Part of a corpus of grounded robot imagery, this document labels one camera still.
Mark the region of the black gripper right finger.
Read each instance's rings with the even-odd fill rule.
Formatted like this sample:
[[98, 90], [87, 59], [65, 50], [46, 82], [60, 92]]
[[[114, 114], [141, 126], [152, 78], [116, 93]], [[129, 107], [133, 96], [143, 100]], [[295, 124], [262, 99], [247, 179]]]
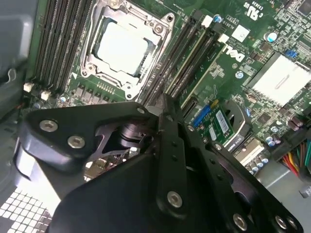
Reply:
[[223, 146], [204, 144], [199, 133], [184, 122], [173, 101], [171, 110], [182, 124], [190, 157], [211, 192], [212, 223], [218, 233], [302, 233], [299, 221]]

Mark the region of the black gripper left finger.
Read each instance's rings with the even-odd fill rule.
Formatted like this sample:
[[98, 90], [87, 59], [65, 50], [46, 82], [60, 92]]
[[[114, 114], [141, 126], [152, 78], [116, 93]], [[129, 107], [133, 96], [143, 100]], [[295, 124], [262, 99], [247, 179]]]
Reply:
[[[65, 107], [30, 112], [20, 125], [14, 155], [18, 188], [54, 211], [73, 190], [140, 155], [173, 153], [186, 168], [182, 124], [171, 110], [173, 98], [162, 95], [155, 106], [137, 102]], [[163, 182], [157, 196], [167, 212], [185, 212], [184, 175]]]

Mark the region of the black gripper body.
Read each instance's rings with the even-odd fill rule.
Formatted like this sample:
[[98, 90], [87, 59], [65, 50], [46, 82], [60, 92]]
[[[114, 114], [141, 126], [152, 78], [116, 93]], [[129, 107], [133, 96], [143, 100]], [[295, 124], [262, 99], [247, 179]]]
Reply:
[[[71, 191], [58, 205], [49, 224], [51, 233], [215, 233], [224, 222], [216, 216], [211, 187], [195, 155], [190, 168], [174, 169], [180, 156], [173, 153], [140, 155]], [[182, 188], [188, 206], [183, 218], [165, 210], [160, 200], [163, 182], [175, 183], [184, 175]]]

